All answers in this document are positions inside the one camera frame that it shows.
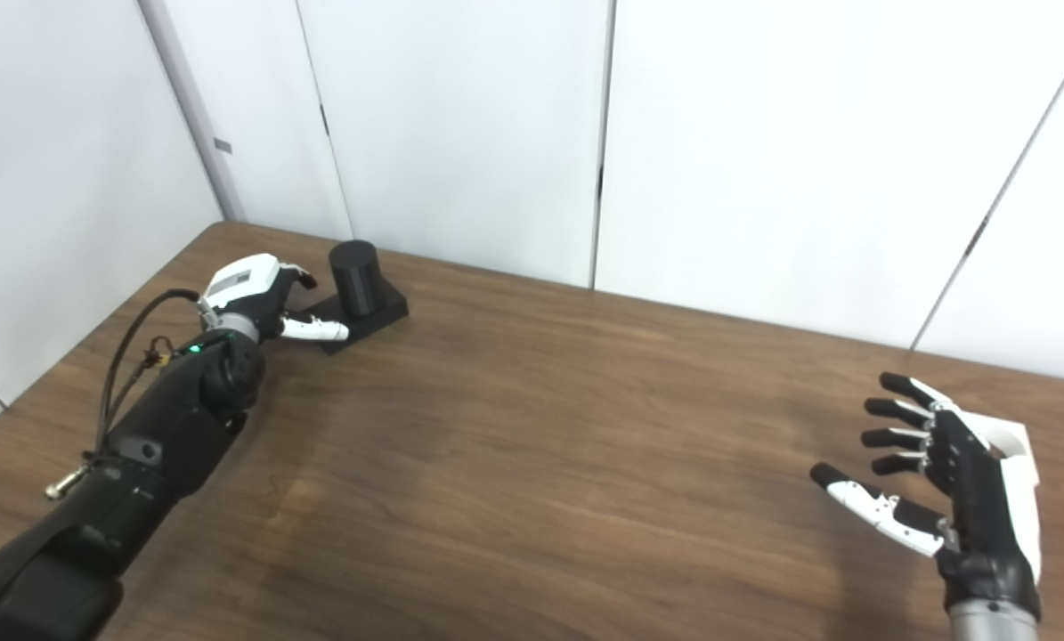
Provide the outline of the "white and black right hand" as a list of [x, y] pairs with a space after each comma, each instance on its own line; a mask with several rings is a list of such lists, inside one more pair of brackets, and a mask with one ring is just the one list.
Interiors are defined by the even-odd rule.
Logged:
[[950, 503], [942, 514], [817, 463], [813, 483], [875, 531], [934, 560], [954, 640], [1036, 640], [1042, 601], [1040, 471], [1027, 426], [964, 410], [942, 391], [884, 372], [885, 398], [871, 417], [900, 427], [865, 431], [863, 446], [886, 448], [875, 475], [914, 472]]

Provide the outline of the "white and black left hand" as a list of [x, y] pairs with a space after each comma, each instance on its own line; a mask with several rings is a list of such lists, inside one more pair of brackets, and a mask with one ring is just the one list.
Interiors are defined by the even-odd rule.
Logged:
[[203, 331], [231, 331], [262, 344], [275, 339], [345, 342], [348, 326], [287, 307], [292, 287], [319, 287], [319, 281], [298, 264], [271, 253], [247, 256], [215, 272], [200, 296]]

